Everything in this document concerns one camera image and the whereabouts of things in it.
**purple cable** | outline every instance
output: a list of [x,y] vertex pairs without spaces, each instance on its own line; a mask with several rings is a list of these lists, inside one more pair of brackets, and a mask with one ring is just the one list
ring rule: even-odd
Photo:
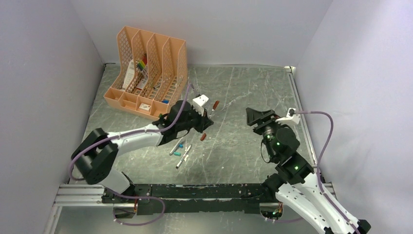
[[[338,213],[340,213],[340,215],[344,218],[344,220],[346,220],[346,222],[350,223],[350,219],[346,216],[346,214],[340,210],[340,208],[332,201],[332,199],[324,192],[324,188],[322,186],[322,181],[321,181],[321,173],[320,173],[320,165],[321,165],[321,159],[324,155],[324,151],[327,148],[328,142],[330,141],[331,135],[333,134],[333,127],[334,127],[334,123],[333,123],[333,118],[331,117],[331,115],[329,115],[326,112],[323,111],[297,111],[297,114],[321,114],[321,115],[325,115],[330,119],[330,132],[328,134],[327,140],[325,141],[325,144],[320,152],[320,156],[318,158],[317,161],[317,181],[319,184],[319,188],[323,194],[323,196],[328,200],[328,202],[334,207],[335,210],[337,210]],[[353,224],[350,223],[350,226],[354,229],[354,231],[357,234],[361,234],[360,231],[357,229],[357,227]]]
[[123,212],[126,212],[126,213],[131,213],[131,212],[130,212],[130,211],[123,210],[123,209],[120,209],[120,208],[115,208],[115,209],[113,210],[113,213],[112,213],[112,214],[113,214],[113,220],[114,220],[115,222],[121,224],[121,225],[126,225],[126,226],[144,226],[144,225],[151,224],[151,223],[154,223],[154,222],[158,221],[160,218],[162,218],[162,216],[163,216],[164,213],[165,213],[165,208],[166,208],[166,207],[165,207],[165,202],[164,202],[162,199],[158,198],[158,197],[154,197],[154,196],[125,196],[125,195],[119,194],[119,193],[117,193],[117,192],[115,192],[115,191],[113,191],[113,190],[111,190],[111,191],[112,191],[113,194],[115,194],[116,196],[123,197],[123,198],[126,198],[126,199],[153,199],[153,200],[158,200],[158,201],[160,201],[160,202],[162,203],[162,212],[158,215],[158,217],[154,218],[154,219],[151,220],[151,221],[145,222],[145,223],[124,223],[124,222],[121,222],[121,221],[119,221],[119,220],[116,218],[116,216],[115,216],[115,209],[122,210]]
[[[178,114],[176,115],[176,117],[175,117],[175,119],[173,120],[173,122],[172,122],[168,127],[166,127],[166,128],[163,128],[163,129],[155,129],[155,130],[153,130],[153,129],[148,129],[146,132],[150,132],[150,133],[164,132],[164,131],[169,130],[172,126],[175,125],[175,123],[178,121],[179,116],[180,116],[181,113],[182,113],[182,110],[184,109],[185,102],[186,102],[186,100],[187,100],[187,98],[188,98],[188,93],[189,93],[189,88],[190,88],[190,87],[191,87],[191,84],[188,83],[187,92],[185,93],[184,101],[182,102],[181,108],[179,109]],[[134,135],[134,134],[137,134],[137,133],[143,133],[143,132],[145,132],[145,130],[139,129],[139,130],[135,130],[135,131],[132,131],[132,132],[123,133],[123,134],[121,134],[120,136],[111,136],[111,137],[105,138],[105,139],[103,139],[103,140],[100,140],[100,141],[98,141],[98,142],[90,145],[90,146],[87,147],[86,149],[82,150],[79,154],[77,154],[77,155],[72,159],[72,161],[71,161],[70,164],[69,164],[69,177],[70,177],[70,179],[75,180],[75,181],[84,180],[84,178],[75,178],[75,177],[73,176],[73,174],[72,174],[72,171],[73,171],[73,167],[75,167],[75,162],[76,162],[82,155],[84,155],[86,152],[88,152],[89,150],[95,148],[96,146],[98,146],[98,145],[100,145],[100,144],[102,144],[102,143],[105,143],[106,141],[110,141],[110,140],[117,139],[117,138],[121,138],[121,137],[127,137],[127,136],[130,136],[130,135]]]

